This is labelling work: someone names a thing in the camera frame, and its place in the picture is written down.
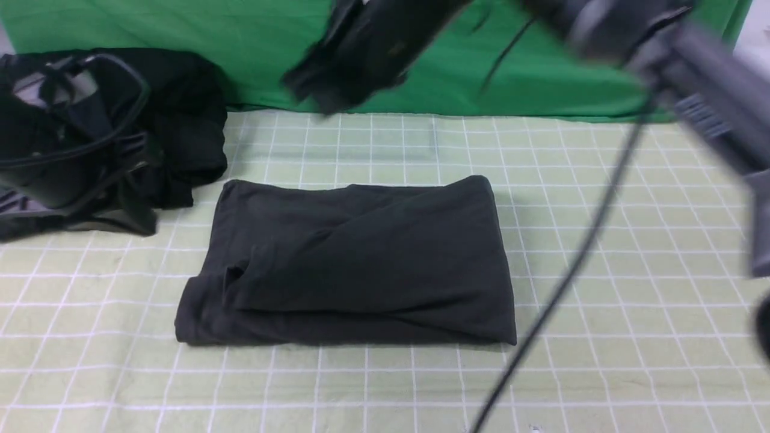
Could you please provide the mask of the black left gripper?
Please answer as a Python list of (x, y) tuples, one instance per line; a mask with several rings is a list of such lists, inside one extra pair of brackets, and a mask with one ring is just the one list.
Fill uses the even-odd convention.
[(3, 55), (2, 237), (156, 233), (133, 176), (160, 163), (159, 146), (137, 126), (149, 96), (115, 55)]

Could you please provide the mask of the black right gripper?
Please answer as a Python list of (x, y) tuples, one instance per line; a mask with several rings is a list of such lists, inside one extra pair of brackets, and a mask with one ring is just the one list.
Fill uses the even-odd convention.
[(322, 115), (354, 109), (401, 85), (467, 1), (336, 1), (324, 35), (281, 79)]

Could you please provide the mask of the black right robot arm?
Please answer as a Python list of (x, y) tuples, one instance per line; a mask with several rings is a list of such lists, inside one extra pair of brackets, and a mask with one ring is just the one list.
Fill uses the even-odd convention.
[[(322, 115), (401, 85), (468, 1), (335, 1), (282, 84)], [(768, 81), (688, 16), (690, 1), (521, 1), (576, 57), (632, 72), (753, 190), (749, 269), (768, 276)]]

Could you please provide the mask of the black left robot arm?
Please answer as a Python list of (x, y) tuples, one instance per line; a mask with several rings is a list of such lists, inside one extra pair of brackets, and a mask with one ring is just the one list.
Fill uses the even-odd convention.
[[(107, 64), (137, 86), (117, 116), (96, 69)], [(9, 238), (49, 231), (152, 236), (157, 216), (133, 173), (161, 165), (163, 151), (137, 127), (151, 88), (109, 53), (57, 61), (2, 56), (2, 220)]]

